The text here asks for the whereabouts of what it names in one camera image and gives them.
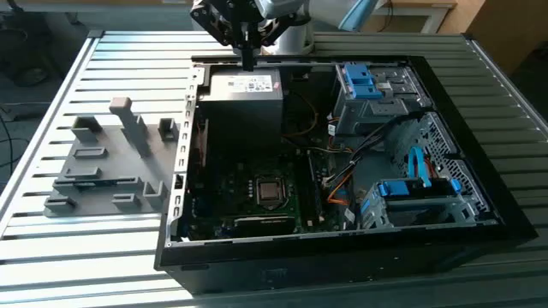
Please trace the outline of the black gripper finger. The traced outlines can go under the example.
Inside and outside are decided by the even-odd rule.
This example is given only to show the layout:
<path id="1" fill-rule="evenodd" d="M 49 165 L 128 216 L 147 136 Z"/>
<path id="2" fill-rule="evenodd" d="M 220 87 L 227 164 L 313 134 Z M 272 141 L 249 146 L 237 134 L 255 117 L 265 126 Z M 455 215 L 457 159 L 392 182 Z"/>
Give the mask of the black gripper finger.
<path id="1" fill-rule="evenodd" d="M 284 31 L 293 25 L 295 17 L 279 17 L 259 27 L 257 22 L 248 24 L 248 70 L 252 71 L 256 65 L 256 51 L 265 46 L 271 46 Z"/>
<path id="2" fill-rule="evenodd" d="M 241 67 L 248 70 L 248 43 L 243 33 L 240 3 L 193 3 L 191 17 L 223 46 L 240 51 Z"/>

